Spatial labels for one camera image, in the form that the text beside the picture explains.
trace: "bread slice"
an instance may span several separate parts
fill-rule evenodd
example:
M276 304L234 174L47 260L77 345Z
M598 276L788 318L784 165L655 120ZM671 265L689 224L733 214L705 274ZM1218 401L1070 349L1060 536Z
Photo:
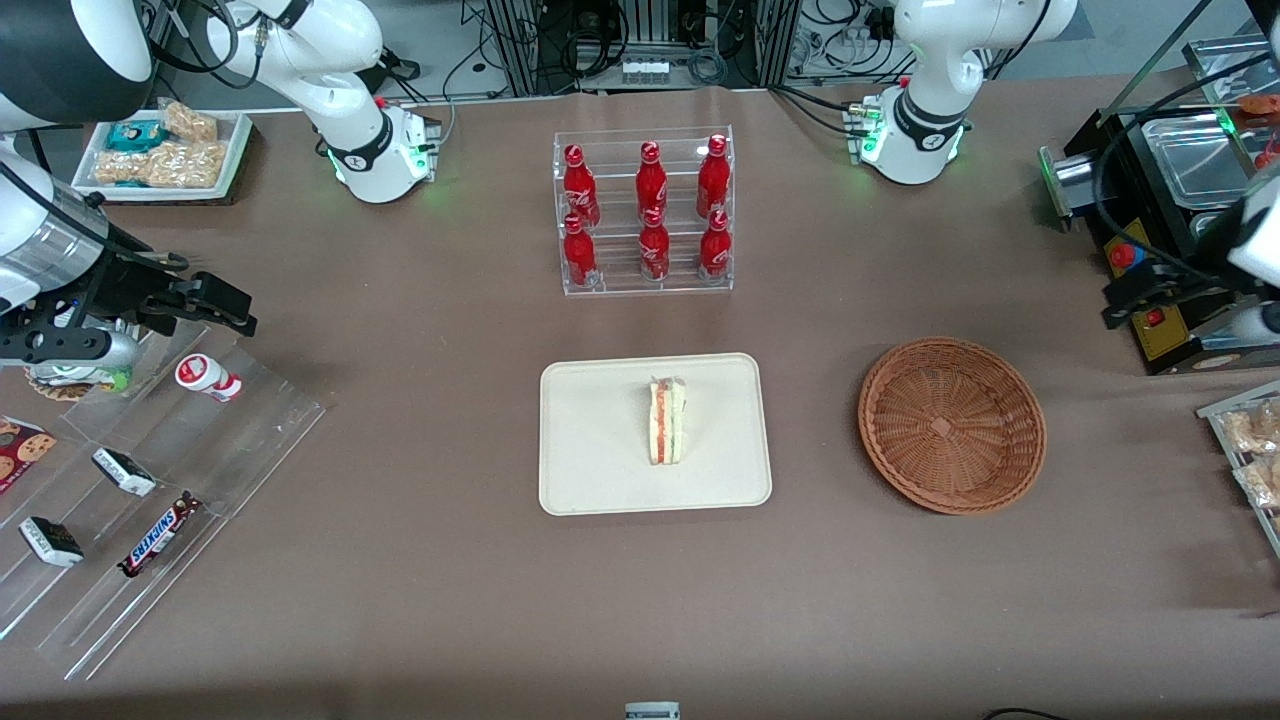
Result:
M675 465L685 454L685 382L655 379L649 397L649 461Z

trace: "metal container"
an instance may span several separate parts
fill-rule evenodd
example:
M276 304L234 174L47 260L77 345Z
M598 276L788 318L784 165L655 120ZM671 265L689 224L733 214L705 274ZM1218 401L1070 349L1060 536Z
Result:
M1244 193L1249 178L1213 113L1152 120L1142 135L1180 208L1219 210Z

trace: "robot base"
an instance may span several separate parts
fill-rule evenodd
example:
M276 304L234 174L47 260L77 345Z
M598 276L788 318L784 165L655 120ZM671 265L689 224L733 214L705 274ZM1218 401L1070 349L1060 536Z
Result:
M863 106L872 110L867 117L845 114L849 129L868 133L849 140L850 155L854 164L870 165L893 182L924 184L942 174L942 168L956 156L964 129L957 129L950 141L940 135L936 149L920 150L895 118L893 105L902 92L901 87L890 87L879 95L868 95L863 100Z
M422 115L402 108L387 108L383 111L392 120L392 142L370 169L355 172L343 168L329 154L338 179L365 202L390 202L415 184L435 179L440 126L429 126Z

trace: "white tray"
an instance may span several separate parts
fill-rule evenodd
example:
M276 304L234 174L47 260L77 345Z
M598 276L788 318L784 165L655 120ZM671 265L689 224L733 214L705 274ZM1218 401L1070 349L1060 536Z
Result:
M102 197L113 202L174 202L227 197L244 155L244 147L248 145L253 120L244 113L216 110L201 110L201 113L218 120L218 140L227 143L227 159L223 160L223 169L218 173L214 187L132 187L97 182L93 179L97 154L106 146L106 136L115 123L99 123L93 128L88 147L84 149L79 167L76 168L76 177L72 178L72 187L81 195L101 192ZM157 120L160 115L160 110L138 110L129 119Z
M649 382L685 380L685 457L649 464ZM750 355L556 363L543 372L539 501L552 515L760 505L773 492Z

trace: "red emergency stop button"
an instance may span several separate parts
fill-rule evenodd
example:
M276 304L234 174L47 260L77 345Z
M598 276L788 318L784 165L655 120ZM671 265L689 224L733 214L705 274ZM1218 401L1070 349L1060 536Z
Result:
M1111 266L1119 270L1128 270L1138 261L1138 251L1128 242L1121 242L1111 249Z

